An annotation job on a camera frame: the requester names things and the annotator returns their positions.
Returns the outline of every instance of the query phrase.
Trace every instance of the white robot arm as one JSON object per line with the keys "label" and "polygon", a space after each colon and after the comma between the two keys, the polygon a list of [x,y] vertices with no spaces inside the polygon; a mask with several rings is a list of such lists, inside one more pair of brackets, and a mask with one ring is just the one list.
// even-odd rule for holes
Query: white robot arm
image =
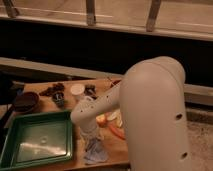
{"label": "white robot arm", "polygon": [[132,171],[191,171],[181,64],[158,57],[131,67],[95,101],[82,100],[71,120],[97,136],[96,116],[120,107]]}

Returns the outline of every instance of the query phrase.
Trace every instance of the green plastic tray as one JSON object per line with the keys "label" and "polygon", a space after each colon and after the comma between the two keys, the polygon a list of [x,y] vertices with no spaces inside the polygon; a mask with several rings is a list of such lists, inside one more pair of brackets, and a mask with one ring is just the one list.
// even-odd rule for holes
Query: green plastic tray
{"label": "green plastic tray", "polygon": [[0,170],[69,160],[73,156],[70,111],[18,116],[9,128]]}

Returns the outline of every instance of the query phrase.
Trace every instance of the railing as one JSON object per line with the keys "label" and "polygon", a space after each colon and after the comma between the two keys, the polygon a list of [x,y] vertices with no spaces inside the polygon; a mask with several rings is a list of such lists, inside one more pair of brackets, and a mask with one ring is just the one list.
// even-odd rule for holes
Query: railing
{"label": "railing", "polygon": [[0,18],[213,41],[212,0],[2,0]]}

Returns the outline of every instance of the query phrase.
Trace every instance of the bowl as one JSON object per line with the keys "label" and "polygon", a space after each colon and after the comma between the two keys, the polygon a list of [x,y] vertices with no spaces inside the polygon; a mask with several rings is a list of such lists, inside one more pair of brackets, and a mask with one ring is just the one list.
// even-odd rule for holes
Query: bowl
{"label": "bowl", "polygon": [[39,102],[39,96],[35,92],[24,92],[18,95],[14,102],[14,111],[19,113],[29,113],[32,112]]}

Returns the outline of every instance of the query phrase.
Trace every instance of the gray cloth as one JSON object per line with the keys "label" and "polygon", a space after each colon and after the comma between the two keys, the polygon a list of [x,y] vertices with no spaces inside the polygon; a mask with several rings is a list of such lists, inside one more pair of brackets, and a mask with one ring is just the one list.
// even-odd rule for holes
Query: gray cloth
{"label": "gray cloth", "polygon": [[89,140],[84,156],[85,164],[91,165],[99,162],[105,162],[108,159],[108,154],[105,151],[101,140],[93,138]]}

